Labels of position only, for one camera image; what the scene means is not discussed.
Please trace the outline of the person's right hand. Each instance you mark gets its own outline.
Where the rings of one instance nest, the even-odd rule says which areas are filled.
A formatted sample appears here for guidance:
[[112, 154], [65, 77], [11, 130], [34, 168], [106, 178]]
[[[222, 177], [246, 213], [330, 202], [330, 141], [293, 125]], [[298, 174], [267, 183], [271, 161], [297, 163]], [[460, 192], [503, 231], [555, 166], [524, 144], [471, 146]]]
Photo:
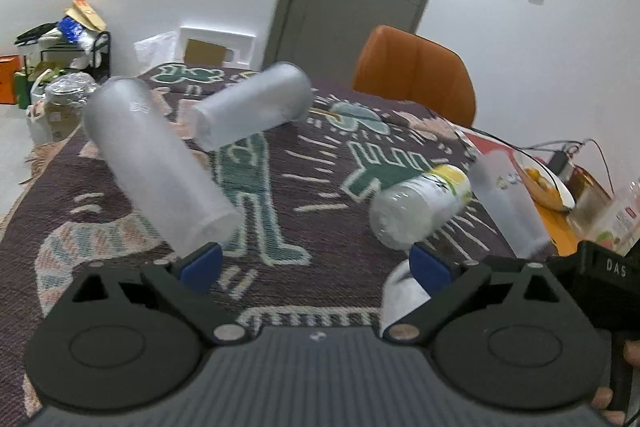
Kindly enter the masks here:
[[639, 418], [639, 411], [627, 415], [634, 370], [639, 368], [639, 341], [613, 336], [611, 347], [610, 384], [613, 388], [600, 387], [591, 404], [612, 425], [631, 426]]

